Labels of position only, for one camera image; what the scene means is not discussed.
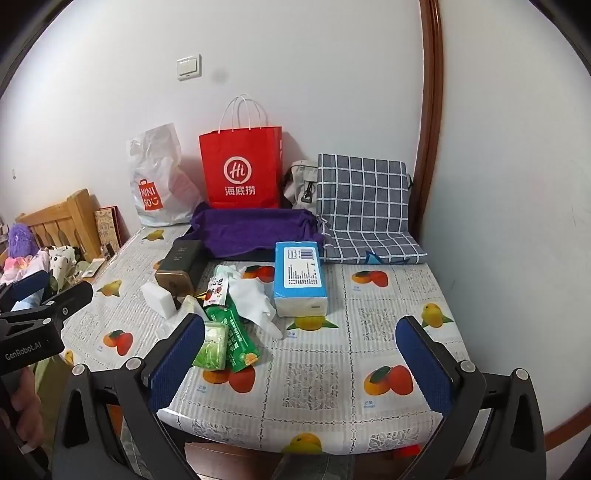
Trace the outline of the person's left hand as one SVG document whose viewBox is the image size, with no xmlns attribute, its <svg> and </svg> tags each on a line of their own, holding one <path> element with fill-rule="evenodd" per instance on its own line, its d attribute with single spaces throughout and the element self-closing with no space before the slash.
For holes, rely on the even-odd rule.
<svg viewBox="0 0 591 480">
<path fill-rule="evenodd" d="M 20 414 L 15 431 L 24 442 L 21 451 L 30 453 L 42 444 L 44 437 L 41 400 L 36 393 L 35 376 L 30 367 L 21 371 L 19 386 L 11 396 L 11 404 Z"/>
</svg>

